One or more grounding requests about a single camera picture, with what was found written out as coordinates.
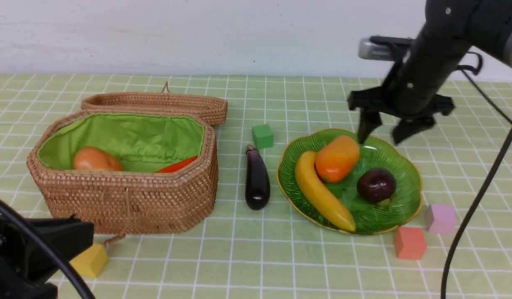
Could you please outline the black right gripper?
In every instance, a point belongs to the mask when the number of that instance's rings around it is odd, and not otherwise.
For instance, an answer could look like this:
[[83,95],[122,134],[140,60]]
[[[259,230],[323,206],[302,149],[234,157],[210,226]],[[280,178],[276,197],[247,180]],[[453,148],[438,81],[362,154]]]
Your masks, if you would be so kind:
[[349,109],[360,109],[359,144],[383,125],[380,113],[401,118],[391,133],[395,145],[432,129],[436,121],[429,116],[448,115],[454,109],[452,99],[438,95],[438,91],[455,68],[455,55],[429,46],[427,40],[414,40],[404,58],[393,62],[380,86],[348,96]]

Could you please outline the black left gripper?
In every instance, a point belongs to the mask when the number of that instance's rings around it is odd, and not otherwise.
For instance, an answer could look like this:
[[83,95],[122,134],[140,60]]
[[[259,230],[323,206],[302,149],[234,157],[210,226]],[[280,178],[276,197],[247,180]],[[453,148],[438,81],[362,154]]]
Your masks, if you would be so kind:
[[[29,219],[28,223],[67,261],[93,244],[94,224],[78,218]],[[17,231],[0,215],[0,299],[43,299],[41,278],[57,271],[26,233]]]

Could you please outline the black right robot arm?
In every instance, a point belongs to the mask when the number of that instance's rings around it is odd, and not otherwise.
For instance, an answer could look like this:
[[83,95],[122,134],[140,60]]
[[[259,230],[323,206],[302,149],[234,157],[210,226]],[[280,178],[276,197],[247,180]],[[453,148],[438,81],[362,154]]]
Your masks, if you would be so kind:
[[471,47],[512,68],[512,0],[428,0],[425,16],[414,39],[371,36],[361,40],[360,58],[394,64],[381,86],[348,96],[349,109],[360,109],[360,144],[383,124],[381,113],[400,119],[392,132],[393,142],[399,144],[433,128],[435,114],[453,112],[453,100],[438,91],[454,71],[480,72],[481,55],[476,68],[460,63]]

